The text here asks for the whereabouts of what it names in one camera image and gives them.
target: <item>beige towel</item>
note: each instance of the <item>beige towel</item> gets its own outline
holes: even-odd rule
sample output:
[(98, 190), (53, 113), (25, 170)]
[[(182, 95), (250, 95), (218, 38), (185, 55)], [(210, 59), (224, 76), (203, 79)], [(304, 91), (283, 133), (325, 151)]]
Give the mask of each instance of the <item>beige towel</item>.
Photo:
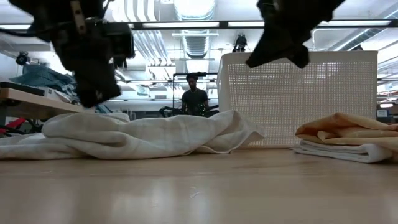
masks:
[(376, 144), (398, 152), (398, 125), (388, 125), (352, 114), (335, 113), (312, 121), (299, 127), (295, 135), (320, 144)]

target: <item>white plastic basket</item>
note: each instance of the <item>white plastic basket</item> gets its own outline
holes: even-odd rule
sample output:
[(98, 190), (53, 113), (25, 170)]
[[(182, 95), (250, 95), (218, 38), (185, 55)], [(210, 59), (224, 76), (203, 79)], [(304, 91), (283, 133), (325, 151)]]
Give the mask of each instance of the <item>white plastic basket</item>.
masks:
[(223, 55), (217, 85), (220, 111), (236, 110), (267, 131), (252, 145), (293, 145), (300, 125), (336, 112), (376, 118), (377, 52), (310, 52), (304, 69), (287, 59), (249, 68), (249, 56)]

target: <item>white towel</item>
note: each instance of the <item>white towel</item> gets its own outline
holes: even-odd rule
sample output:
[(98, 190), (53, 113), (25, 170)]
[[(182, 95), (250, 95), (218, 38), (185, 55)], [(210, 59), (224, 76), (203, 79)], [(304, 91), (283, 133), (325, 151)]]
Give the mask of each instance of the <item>white towel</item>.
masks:
[(332, 146), (317, 144), (306, 140), (301, 140), (300, 144), (293, 148), (293, 151), (299, 154), (364, 163), (379, 162), (392, 156), (390, 150), (375, 144), (363, 144), (362, 146)]
[(227, 154), (265, 135), (232, 110), (210, 118), (135, 121), (126, 114), (63, 114), (48, 120), (40, 134), (0, 139), (0, 159), (148, 159), (193, 151)]

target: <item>wooden shelf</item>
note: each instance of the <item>wooden shelf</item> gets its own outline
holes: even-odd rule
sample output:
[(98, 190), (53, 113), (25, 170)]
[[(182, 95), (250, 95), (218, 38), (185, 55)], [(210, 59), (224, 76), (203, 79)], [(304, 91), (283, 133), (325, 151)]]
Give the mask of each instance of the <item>wooden shelf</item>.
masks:
[(0, 89), (0, 103), (5, 103), (7, 100), (16, 101), (15, 106), (5, 106), (6, 116), (11, 117), (49, 119), (65, 113), (93, 112), (93, 110), (86, 110), (79, 105), (51, 100), (11, 88)]

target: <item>table surface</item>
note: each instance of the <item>table surface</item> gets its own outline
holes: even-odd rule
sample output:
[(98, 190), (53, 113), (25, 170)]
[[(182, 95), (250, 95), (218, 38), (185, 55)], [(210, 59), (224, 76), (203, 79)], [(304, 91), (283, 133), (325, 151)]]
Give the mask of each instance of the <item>table surface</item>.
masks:
[(64, 103), (11, 88), (0, 89), (0, 101), (4, 100), (16, 100), (21, 102), (16, 106), (7, 107), (6, 116), (17, 118), (49, 119), (53, 116), (65, 113), (93, 112), (93, 110), (85, 110), (80, 105)]
[(1, 223), (398, 223), (398, 166), (292, 151), (2, 161)]

